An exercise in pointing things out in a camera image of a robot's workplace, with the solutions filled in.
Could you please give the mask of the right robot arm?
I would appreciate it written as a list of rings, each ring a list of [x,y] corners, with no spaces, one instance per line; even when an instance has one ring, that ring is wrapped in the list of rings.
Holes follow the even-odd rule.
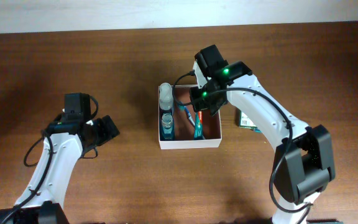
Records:
[[[269,194],[277,207],[272,223],[306,223],[314,201],[336,176],[329,131],[314,128],[286,110],[244,62],[197,59],[190,73],[195,111],[216,112],[230,103],[244,111],[275,151]]]

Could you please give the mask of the green white soap bar package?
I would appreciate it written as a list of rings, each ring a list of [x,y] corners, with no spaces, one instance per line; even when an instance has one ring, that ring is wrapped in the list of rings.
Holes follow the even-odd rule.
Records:
[[[243,112],[239,111],[239,127],[246,129],[257,129],[257,126],[250,120],[250,118]]]

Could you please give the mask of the green red toothpaste tube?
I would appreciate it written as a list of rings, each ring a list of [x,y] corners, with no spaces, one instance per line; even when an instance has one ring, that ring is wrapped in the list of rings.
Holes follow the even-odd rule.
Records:
[[[196,113],[194,140],[203,140],[203,119],[202,112]]]

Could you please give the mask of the clear foam soap pump bottle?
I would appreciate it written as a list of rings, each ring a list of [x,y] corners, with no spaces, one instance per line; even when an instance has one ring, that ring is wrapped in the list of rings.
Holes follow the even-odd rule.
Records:
[[[172,86],[169,83],[162,83],[159,86],[159,107],[164,111],[169,111],[173,108]]]

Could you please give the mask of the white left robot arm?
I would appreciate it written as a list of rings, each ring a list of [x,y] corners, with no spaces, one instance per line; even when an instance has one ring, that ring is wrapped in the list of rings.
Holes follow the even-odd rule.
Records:
[[[27,188],[12,208],[0,209],[0,223],[68,223],[63,204],[75,164],[118,135],[110,116],[52,121],[42,130],[42,155]]]

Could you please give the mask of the blue white toothbrush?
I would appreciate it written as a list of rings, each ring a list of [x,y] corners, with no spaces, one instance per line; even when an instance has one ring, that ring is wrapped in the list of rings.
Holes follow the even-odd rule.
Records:
[[[190,124],[194,127],[194,132],[195,132],[195,121],[196,120],[193,119],[189,109],[186,106],[180,106],[180,105],[178,106],[178,108],[185,112],[186,117],[187,117],[188,121],[190,122]]]

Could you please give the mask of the blue mouthwash bottle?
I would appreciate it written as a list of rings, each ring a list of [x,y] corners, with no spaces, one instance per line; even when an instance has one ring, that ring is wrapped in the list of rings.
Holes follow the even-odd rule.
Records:
[[[174,120],[170,113],[164,113],[161,117],[161,136],[164,141],[175,138]]]

